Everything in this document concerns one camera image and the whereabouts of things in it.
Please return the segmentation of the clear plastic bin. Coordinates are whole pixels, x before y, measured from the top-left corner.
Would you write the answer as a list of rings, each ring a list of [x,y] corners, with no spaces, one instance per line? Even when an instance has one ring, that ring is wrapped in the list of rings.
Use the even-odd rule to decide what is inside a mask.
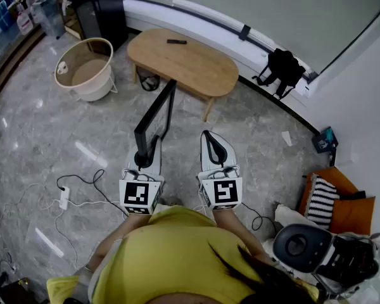
[[[64,33],[64,23],[61,16],[62,0],[35,0],[31,7],[32,18],[39,24],[48,36],[59,39]]]

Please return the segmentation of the glass display counter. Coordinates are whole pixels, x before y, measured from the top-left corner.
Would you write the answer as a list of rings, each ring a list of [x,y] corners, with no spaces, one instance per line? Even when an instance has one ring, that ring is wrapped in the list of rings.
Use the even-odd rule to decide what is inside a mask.
[[[44,36],[40,25],[34,25],[25,35],[20,32],[17,23],[6,31],[0,28],[0,91],[16,67]]]

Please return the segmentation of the white cloth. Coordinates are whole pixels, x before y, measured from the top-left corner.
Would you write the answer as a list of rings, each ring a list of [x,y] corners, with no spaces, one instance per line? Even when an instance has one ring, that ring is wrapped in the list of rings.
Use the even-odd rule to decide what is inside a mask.
[[[305,217],[283,204],[278,204],[275,209],[274,220],[282,227],[292,224],[304,224]]]

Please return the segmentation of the person's yellow shirt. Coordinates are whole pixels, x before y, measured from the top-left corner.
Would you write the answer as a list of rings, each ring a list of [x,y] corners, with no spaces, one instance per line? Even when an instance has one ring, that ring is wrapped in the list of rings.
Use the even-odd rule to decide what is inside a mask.
[[[161,206],[98,268],[48,280],[50,304],[317,304],[318,291],[253,258],[235,234],[183,206]]]

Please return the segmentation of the wooden coffee table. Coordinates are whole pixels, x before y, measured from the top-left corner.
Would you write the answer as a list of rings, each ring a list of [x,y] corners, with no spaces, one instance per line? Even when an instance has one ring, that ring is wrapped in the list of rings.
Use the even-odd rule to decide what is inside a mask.
[[[167,39],[187,44],[167,44]],[[127,54],[134,70],[141,67],[176,80],[179,87],[208,101],[204,121],[215,100],[228,95],[239,77],[238,67],[226,54],[165,28],[141,32],[129,42]]]

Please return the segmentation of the white round basket table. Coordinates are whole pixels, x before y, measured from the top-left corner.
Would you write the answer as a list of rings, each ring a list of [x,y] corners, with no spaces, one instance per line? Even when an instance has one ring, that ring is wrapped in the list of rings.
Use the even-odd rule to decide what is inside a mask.
[[[56,73],[56,83],[66,91],[72,91],[78,98],[93,102],[105,97],[109,92],[117,93],[115,76],[111,68],[113,46],[100,37],[85,39],[73,45],[59,59],[65,61],[68,73]]]

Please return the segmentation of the black white striped cushion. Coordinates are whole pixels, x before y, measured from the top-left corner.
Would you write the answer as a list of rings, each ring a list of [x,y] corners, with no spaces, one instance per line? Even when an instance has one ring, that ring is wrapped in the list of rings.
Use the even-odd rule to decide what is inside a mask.
[[[311,183],[304,216],[319,227],[328,230],[333,217],[334,202],[339,199],[339,195],[334,185],[317,174],[313,174]]]

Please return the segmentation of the black backpack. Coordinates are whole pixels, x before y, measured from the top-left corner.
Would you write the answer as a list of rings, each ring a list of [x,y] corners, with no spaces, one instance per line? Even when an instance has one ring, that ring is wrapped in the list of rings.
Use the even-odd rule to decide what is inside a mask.
[[[252,79],[256,80],[258,86],[269,86],[279,80],[280,83],[273,96],[277,95],[279,100],[282,100],[296,88],[304,73],[305,68],[298,63],[290,51],[275,49],[268,54],[267,65],[258,76],[255,75]]]

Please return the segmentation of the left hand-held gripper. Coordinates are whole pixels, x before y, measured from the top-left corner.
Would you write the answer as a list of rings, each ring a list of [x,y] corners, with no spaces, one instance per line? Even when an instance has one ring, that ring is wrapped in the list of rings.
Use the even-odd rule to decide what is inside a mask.
[[[137,147],[133,147],[119,180],[120,205],[126,215],[152,215],[160,200],[165,179],[162,171],[162,139],[157,136],[151,144],[145,172],[136,164]]]

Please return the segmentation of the black framed nature picture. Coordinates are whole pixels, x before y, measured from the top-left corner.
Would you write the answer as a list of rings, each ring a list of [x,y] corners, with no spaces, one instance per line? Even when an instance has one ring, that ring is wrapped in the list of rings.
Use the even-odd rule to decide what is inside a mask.
[[[172,118],[177,81],[169,80],[134,130],[137,153],[135,163],[141,168],[151,165],[156,142],[166,136]]]

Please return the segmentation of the white jug red label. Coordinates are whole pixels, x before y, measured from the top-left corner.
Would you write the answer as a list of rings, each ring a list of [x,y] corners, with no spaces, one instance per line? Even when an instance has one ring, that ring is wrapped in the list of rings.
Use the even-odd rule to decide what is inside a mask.
[[[27,35],[34,27],[31,19],[25,12],[19,11],[16,21],[22,35]]]

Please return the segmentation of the person's right forearm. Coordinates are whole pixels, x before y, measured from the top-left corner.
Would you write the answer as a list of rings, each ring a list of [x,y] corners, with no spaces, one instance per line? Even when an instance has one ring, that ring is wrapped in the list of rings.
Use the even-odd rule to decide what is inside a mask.
[[[233,210],[214,210],[212,213],[217,227],[235,234],[242,240],[253,258],[267,265],[274,265],[261,242],[242,224]]]

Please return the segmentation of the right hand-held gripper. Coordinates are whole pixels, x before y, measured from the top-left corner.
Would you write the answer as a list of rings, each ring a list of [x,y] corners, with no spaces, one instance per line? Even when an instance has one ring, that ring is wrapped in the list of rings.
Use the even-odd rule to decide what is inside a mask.
[[[211,211],[235,209],[242,202],[243,179],[234,148],[222,136],[208,130],[202,132],[200,142],[203,172],[197,176],[199,195]]]

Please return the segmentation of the blue box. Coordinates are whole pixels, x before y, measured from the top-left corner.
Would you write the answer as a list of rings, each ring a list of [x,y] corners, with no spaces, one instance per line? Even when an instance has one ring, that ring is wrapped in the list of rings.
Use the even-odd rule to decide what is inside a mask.
[[[338,140],[331,127],[327,127],[320,134],[313,136],[312,144],[318,153],[332,152],[338,147]]]

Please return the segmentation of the orange cushion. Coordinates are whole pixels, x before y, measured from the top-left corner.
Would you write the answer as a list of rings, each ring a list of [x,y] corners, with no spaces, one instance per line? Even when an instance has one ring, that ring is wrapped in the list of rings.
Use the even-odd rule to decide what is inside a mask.
[[[365,191],[358,190],[337,168],[330,167],[305,176],[306,188],[300,201],[298,212],[304,216],[313,174],[317,174],[335,186],[339,199],[334,202],[330,228],[334,234],[352,232],[368,236],[371,233],[375,197],[367,197]]]

